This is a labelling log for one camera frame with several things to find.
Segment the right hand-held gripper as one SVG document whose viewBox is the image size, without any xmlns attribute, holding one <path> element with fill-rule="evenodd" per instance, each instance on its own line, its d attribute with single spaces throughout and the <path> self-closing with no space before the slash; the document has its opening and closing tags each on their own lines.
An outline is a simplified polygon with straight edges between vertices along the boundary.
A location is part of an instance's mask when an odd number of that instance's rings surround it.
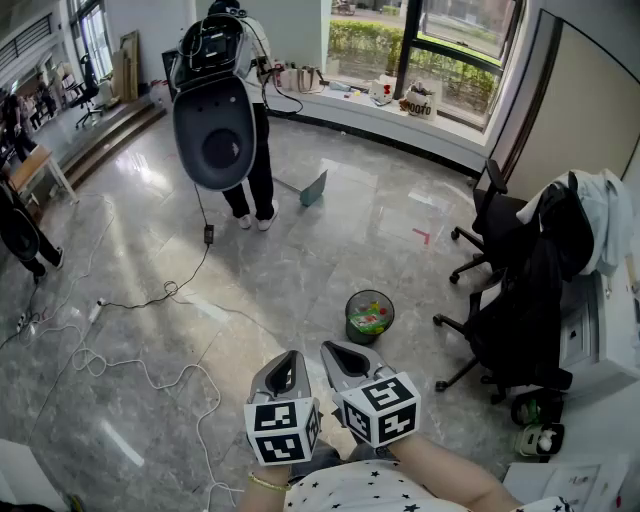
<svg viewBox="0 0 640 512">
<path fill-rule="evenodd" d="M 352 342 L 325 341 L 320 355 L 334 391 L 335 415 L 357 442 L 379 448 L 418 430 L 421 395 L 407 373 Z"/>
</svg>

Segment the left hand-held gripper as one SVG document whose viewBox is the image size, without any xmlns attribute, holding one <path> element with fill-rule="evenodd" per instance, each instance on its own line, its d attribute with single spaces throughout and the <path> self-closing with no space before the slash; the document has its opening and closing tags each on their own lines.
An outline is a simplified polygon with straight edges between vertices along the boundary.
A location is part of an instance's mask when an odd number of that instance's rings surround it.
<svg viewBox="0 0 640 512">
<path fill-rule="evenodd" d="M 310 462 L 320 432 L 319 401 L 311 397 L 304 356 L 296 350 L 269 361 L 254 376 L 250 395 L 294 399 L 244 406 L 248 441 L 260 466 Z"/>
</svg>

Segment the person's right forearm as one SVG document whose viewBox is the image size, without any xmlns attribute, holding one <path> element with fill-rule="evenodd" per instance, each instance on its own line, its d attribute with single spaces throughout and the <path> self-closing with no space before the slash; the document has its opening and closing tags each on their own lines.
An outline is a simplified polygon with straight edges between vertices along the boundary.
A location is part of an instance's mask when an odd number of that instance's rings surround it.
<svg viewBox="0 0 640 512">
<path fill-rule="evenodd" d="M 412 477 L 439 499 L 471 512 L 513 512 L 522 504 L 491 473 L 420 434 L 389 445 Z"/>
</svg>

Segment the black mesh trash bin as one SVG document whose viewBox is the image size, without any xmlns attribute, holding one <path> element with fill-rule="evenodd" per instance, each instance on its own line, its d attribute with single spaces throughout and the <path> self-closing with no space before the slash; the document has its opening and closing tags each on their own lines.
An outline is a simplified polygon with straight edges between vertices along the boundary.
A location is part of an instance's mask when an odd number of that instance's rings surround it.
<svg viewBox="0 0 640 512">
<path fill-rule="evenodd" d="M 369 309 L 386 310 L 386 317 L 389 323 L 381 334 L 363 334 L 354 328 L 349 322 L 349 316 Z M 384 332 L 386 332 L 394 322 L 395 308 L 390 298 L 382 292 L 373 289 L 365 289 L 353 294 L 344 310 L 345 332 L 348 339 L 359 345 L 370 345 L 374 343 Z"/>
</svg>

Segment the green snack packet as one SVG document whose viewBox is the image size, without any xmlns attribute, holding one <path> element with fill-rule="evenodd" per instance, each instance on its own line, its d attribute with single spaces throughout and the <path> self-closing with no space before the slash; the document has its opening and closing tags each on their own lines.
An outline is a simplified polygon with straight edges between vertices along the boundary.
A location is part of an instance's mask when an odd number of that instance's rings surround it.
<svg viewBox="0 0 640 512">
<path fill-rule="evenodd" d="M 356 312 L 349 316 L 350 324 L 363 334 L 381 334 L 387 327 L 389 320 L 386 310 L 369 309 Z"/>
</svg>

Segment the person's dark shorts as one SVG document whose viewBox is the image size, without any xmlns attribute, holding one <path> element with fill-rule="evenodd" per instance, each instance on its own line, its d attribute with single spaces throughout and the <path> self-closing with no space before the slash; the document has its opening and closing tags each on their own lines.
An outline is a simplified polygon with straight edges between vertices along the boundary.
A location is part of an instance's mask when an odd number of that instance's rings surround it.
<svg viewBox="0 0 640 512">
<path fill-rule="evenodd" d="M 321 469 L 374 459 L 379 459 L 379 454 L 366 443 L 357 444 L 347 458 L 342 458 L 336 448 L 319 440 L 315 446 L 311 460 L 294 464 L 291 468 L 290 476 L 293 478 L 304 477 Z"/>
</svg>

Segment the black office chair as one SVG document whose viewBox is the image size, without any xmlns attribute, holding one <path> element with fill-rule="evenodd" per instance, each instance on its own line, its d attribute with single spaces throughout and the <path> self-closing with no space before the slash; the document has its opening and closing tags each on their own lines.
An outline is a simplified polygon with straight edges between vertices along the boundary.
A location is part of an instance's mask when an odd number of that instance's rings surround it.
<svg viewBox="0 0 640 512">
<path fill-rule="evenodd" d="M 482 174 L 489 179 L 489 186 L 486 190 L 479 185 L 473 189 L 476 217 L 472 232 L 456 226 L 450 234 L 454 241 L 465 238 L 478 252 L 471 261 L 452 271 L 449 276 L 452 284 L 458 283 L 463 272 L 483 263 L 488 263 L 493 271 L 515 264 L 527 256 L 534 242 L 536 228 L 525 225 L 516 216 L 527 202 L 508 195 L 497 162 L 487 159 Z"/>
<path fill-rule="evenodd" d="M 75 129 L 84 127 L 86 122 L 94 115 L 103 116 L 106 111 L 104 104 L 95 104 L 94 101 L 100 95 L 100 88 L 95 76 L 93 65 L 88 54 L 85 54 L 80 59 L 80 64 L 83 66 L 83 83 L 79 86 L 81 90 L 80 95 L 76 97 L 70 104 L 71 108 L 84 108 L 86 112 L 75 123 Z"/>
<path fill-rule="evenodd" d="M 463 335 L 473 358 L 447 380 L 435 384 L 443 392 L 476 365 L 489 371 L 481 382 L 494 385 L 498 404 L 507 391 L 537 386 L 554 391 L 570 388 L 573 375 L 559 363 L 563 279 L 555 263 L 527 261 L 520 268 L 504 268 L 469 296 L 465 322 L 436 314 L 433 323 Z"/>
</svg>

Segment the black grey shell backpack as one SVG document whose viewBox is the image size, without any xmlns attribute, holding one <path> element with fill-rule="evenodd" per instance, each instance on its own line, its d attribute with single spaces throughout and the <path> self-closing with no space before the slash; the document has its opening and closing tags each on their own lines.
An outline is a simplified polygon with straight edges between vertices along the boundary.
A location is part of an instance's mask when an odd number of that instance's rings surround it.
<svg viewBox="0 0 640 512">
<path fill-rule="evenodd" d="M 212 191 L 240 184 L 255 159 L 256 123 L 245 84 L 253 43 L 245 18 L 244 10 L 227 8 L 196 22 L 171 67 L 179 157 L 190 179 Z"/>
</svg>

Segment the black jacket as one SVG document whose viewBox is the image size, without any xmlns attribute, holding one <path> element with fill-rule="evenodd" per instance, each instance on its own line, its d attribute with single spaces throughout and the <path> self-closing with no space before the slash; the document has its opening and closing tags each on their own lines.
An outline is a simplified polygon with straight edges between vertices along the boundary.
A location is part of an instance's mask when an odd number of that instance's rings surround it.
<svg viewBox="0 0 640 512">
<path fill-rule="evenodd" d="M 578 178 L 567 174 L 567 183 L 547 186 L 538 200 L 538 216 L 542 236 L 555 248 L 559 273 L 570 283 L 587 266 L 594 250 L 594 235 L 578 195 Z"/>
</svg>

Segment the white desk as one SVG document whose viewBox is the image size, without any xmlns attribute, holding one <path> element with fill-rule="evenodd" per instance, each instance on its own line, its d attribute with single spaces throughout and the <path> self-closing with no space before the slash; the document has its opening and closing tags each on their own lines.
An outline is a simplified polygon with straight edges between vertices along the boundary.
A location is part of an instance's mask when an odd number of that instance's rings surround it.
<svg viewBox="0 0 640 512">
<path fill-rule="evenodd" d="M 564 285 L 559 365 L 573 376 L 574 397 L 640 379 L 640 277 L 631 255 L 610 276 L 594 272 Z"/>
</svg>

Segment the white board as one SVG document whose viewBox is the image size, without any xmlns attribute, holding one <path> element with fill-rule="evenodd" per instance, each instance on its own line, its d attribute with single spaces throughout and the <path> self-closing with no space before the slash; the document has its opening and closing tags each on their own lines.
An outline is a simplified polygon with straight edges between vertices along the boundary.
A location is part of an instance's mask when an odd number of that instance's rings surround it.
<svg viewBox="0 0 640 512">
<path fill-rule="evenodd" d="M 0 439 L 0 500 L 13 504 L 36 504 L 53 512 L 68 512 L 31 449 Z"/>
</svg>

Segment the white cat-face bag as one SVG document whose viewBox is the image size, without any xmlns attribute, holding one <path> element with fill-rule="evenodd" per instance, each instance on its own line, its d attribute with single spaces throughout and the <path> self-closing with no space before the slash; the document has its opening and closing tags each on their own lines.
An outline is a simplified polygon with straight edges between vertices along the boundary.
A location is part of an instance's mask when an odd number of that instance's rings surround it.
<svg viewBox="0 0 640 512">
<path fill-rule="evenodd" d="M 393 101 L 395 86 L 395 77 L 382 74 L 371 82 L 368 95 L 376 106 L 382 107 Z"/>
</svg>

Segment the light blue shirt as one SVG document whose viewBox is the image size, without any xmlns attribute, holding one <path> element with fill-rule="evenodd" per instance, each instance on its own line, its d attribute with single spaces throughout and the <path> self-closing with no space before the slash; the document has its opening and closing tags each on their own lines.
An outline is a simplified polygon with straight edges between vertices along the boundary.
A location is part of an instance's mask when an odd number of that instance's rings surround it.
<svg viewBox="0 0 640 512">
<path fill-rule="evenodd" d="M 631 195 L 626 185 L 607 169 L 597 174 L 577 169 L 570 171 L 574 171 L 578 178 L 578 195 L 590 222 L 595 242 L 591 259 L 579 275 L 599 272 L 610 276 L 630 253 L 631 238 L 634 234 Z M 554 182 L 566 184 L 568 172 L 554 179 L 549 185 Z M 524 224 L 538 222 L 535 210 L 543 190 L 517 212 L 517 218 Z"/>
</svg>

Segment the leaning wooden boards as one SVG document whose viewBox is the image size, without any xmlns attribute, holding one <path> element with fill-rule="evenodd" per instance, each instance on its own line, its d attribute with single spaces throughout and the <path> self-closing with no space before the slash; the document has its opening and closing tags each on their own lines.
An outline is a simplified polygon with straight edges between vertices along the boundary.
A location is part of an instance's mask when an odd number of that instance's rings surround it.
<svg viewBox="0 0 640 512">
<path fill-rule="evenodd" d="M 137 30 L 120 38 L 120 49 L 112 54 L 112 90 L 122 103 L 138 99 L 139 34 Z"/>
</svg>

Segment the beige partition panel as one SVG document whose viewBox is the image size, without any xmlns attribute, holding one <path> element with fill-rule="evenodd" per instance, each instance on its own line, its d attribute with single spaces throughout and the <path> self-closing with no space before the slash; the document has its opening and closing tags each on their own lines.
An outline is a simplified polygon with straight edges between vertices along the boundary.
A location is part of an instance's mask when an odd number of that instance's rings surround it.
<svg viewBox="0 0 640 512">
<path fill-rule="evenodd" d="M 640 0 L 525 0 L 487 129 L 510 196 L 569 170 L 623 177 L 640 142 Z"/>
</svg>

